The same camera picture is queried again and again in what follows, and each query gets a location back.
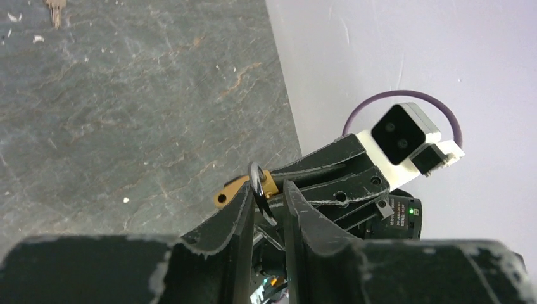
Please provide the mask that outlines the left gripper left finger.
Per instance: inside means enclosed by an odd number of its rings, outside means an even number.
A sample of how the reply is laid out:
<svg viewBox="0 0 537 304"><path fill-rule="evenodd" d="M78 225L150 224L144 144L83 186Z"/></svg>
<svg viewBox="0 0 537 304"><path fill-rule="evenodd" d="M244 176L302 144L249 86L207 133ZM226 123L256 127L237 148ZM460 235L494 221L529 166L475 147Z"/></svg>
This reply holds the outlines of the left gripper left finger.
<svg viewBox="0 0 537 304"><path fill-rule="evenodd" d="M41 235L1 262L2 303L249 303L254 206L175 234Z"/></svg>

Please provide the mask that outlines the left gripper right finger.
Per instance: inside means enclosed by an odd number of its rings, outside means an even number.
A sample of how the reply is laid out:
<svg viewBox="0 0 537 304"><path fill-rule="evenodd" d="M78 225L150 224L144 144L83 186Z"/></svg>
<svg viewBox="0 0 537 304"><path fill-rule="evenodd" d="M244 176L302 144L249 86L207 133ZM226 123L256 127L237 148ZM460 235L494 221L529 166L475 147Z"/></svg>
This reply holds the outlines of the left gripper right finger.
<svg viewBox="0 0 537 304"><path fill-rule="evenodd" d="M520 258L481 240L362 240L284 183L291 303L535 303Z"/></svg>

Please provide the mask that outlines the small key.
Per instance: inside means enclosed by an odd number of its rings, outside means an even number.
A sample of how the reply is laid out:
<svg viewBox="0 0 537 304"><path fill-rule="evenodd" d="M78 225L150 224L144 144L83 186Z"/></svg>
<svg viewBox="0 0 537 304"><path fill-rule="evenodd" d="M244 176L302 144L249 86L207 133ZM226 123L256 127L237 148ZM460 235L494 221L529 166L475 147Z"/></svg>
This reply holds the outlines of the small key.
<svg viewBox="0 0 537 304"><path fill-rule="evenodd" d="M50 10L53 27L59 29L61 27L61 12L66 6L67 0L45 0L44 3Z"/></svg>

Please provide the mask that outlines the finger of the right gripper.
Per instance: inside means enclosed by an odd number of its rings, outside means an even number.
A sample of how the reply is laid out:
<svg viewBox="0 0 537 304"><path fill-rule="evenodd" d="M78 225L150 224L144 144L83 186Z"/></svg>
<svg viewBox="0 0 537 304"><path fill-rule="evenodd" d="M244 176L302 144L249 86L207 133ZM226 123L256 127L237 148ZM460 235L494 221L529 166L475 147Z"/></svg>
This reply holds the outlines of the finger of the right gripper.
<svg viewBox="0 0 537 304"><path fill-rule="evenodd" d="M375 198L390 189L388 180L354 134L273 169L270 175L278 190L283 190L285 181L291 181L306 198Z"/></svg>
<svg viewBox="0 0 537 304"><path fill-rule="evenodd" d="M394 215L388 193L366 197L363 200L349 198L341 191L320 198L306 191L303 194L317 211L346 231L362 226L367 230L373 223L385 221Z"/></svg>

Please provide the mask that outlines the brass padlock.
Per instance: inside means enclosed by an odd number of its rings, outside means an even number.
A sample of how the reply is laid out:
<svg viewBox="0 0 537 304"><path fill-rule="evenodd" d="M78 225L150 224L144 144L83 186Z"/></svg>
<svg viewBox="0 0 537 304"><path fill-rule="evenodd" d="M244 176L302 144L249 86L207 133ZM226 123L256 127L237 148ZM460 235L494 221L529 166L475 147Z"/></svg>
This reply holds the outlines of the brass padlock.
<svg viewBox="0 0 537 304"><path fill-rule="evenodd" d="M227 182L213 196L213 202L217 208L223 208L237 198L241 191L247 196L250 195L261 216L270 226L275 227L277 220L269 207L269 199L279 194L280 190L270 171L263 169L255 161L251 162L248 165L248 174Z"/></svg>

